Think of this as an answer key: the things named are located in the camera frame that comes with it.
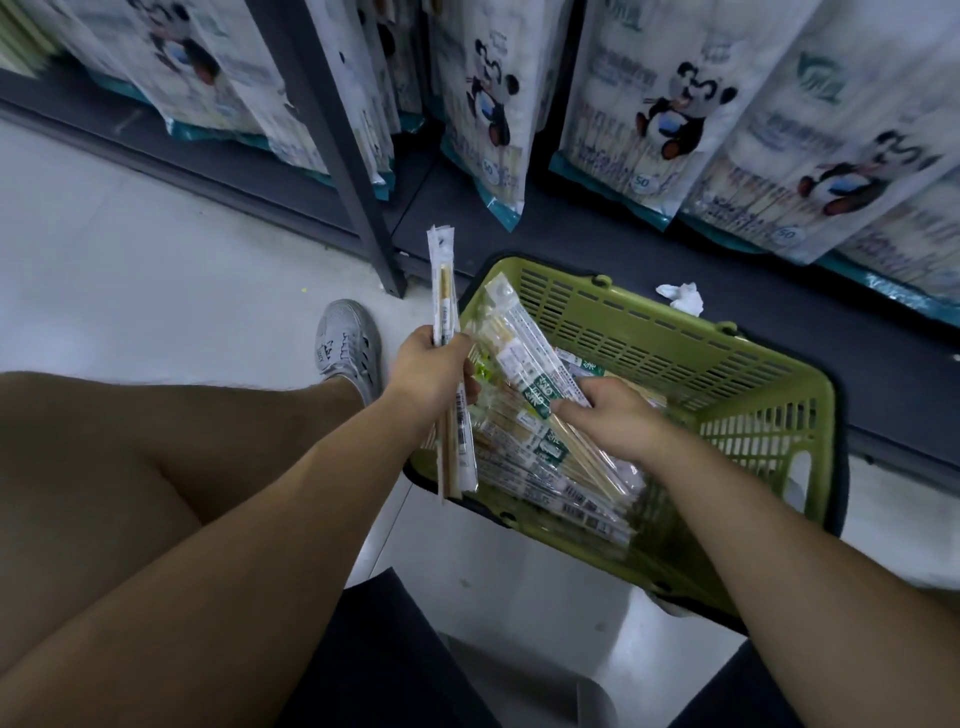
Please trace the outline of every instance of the white sneaker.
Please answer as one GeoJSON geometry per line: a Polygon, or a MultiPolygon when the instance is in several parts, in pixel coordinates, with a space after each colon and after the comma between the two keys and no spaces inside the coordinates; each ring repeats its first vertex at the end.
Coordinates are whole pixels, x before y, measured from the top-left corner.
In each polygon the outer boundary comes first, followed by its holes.
{"type": "Polygon", "coordinates": [[[341,299],[326,307],[317,326],[315,352],[321,381],[345,376],[360,392],[364,406],[382,393],[380,334],[358,302],[341,299]]]}

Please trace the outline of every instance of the panda illustration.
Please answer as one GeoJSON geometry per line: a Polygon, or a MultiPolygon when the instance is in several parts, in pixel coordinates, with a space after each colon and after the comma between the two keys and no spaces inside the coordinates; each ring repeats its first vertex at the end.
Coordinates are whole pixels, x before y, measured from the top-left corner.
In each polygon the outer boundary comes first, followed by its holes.
{"type": "Polygon", "coordinates": [[[487,46],[477,38],[473,44],[476,51],[477,73],[467,78],[469,91],[467,105],[473,118],[480,112],[488,123],[488,134],[494,147],[505,147],[510,144],[510,127],[507,124],[507,113],[503,102],[498,101],[507,97],[516,96],[520,91],[520,81],[512,73],[503,75],[500,61],[491,61],[487,56],[487,46]]]}
{"type": "Polygon", "coordinates": [[[736,98],[736,88],[728,86],[721,91],[716,81],[699,81],[699,73],[697,66],[684,61],[670,79],[671,98],[644,99],[653,106],[646,115],[642,111],[636,115],[637,133],[661,141],[664,159],[676,159],[695,150],[704,135],[707,117],[736,98]]]}
{"type": "Polygon", "coordinates": [[[181,3],[127,0],[149,29],[149,38],[156,48],[156,57],[174,73],[189,67],[206,85],[216,85],[220,64],[191,37],[190,14],[181,3]]]}
{"type": "Polygon", "coordinates": [[[828,217],[863,209],[879,199],[893,182],[922,172],[941,158],[928,155],[923,146],[906,146],[906,138],[906,134],[895,130],[883,132],[862,158],[820,164],[817,169],[824,170],[820,177],[803,177],[797,194],[826,201],[823,212],[828,217]]]}

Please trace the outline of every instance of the store shelf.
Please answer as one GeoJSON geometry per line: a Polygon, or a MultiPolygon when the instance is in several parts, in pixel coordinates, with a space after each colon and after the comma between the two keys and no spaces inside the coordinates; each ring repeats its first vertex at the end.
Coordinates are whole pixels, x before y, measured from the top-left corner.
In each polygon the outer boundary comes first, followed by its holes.
{"type": "MultiPolygon", "coordinates": [[[[40,81],[0,71],[0,117],[357,255],[336,191],[273,155],[234,142],[171,138],[152,108],[106,91],[77,66],[40,81]]],[[[393,231],[436,157],[438,130],[398,138],[396,194],[381,204],[393,231]]]]}
{"type": "Polygon", "coordinates": [[[960,492],[960,336],[828,271],[737,254],[676,226],[660,234],[622,206],[547,172],[528,179],[513,233],[489,214],[473,183],[445,159],[394,235],[408,271],[428,258],[431,225],[457,230],[457,272],[518,251],[613,278],[656,298],[661,283],[696,281],[712,321],[821,362],[845,383],[851,448],[960,492]]]}

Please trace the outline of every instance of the hand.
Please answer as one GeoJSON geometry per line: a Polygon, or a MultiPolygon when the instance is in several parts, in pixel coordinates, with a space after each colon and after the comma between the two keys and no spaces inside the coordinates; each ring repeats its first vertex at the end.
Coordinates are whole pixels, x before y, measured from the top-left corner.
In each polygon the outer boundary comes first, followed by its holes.
{"type": "Polygon", "coordinates": [[[642,462],[651,443],[669,422],[641,395],[612,376],[583,376],[577,384],[593,409],[574,401],[557,400],[553,411],[561,420],[589,435],[614,457],[642,462]]]}
{"type": "Polygon", "coordinates": [[[396,353],[384,396],[404,400],[417,424],[427,427],[453,404],[461,381],[467,386],[468,402],[473,403],[480,385],[467,359],[472,346],[469,336],[458,333],[449,344],[437,348],[433,346],[433,327],[415,329],[396,353]]]}

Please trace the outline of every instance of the floor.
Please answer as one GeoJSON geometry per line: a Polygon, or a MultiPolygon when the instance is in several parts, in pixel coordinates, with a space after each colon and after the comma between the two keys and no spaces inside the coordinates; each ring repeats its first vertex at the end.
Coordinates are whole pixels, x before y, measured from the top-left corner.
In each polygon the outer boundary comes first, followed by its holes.
{"type": "MultiPolygon", "coordinates": [[[[361,260],[4,122],[0,158],[0,371],[293,388],[315,381],[327,302],[371,310],[388,366],[431,318],[417,282],[399,302],[361,260]]],[[[960,589],[958,499],[854,460],[844,538],[905,577],[960,589]]],[[[513,684],[545,694],[572,685],[581,705],[612,707],[594,725],[668,724],[742,639],[671,617],[641,590],[403,478],[350,582],[387,568],[478,689],[496,674],[526,675],[513,684]]],[[[531,724],[502,685],[481,692],[505,725],[531,724]]],[[[575,714],[540,724],[576,725],[575,714]]]]}

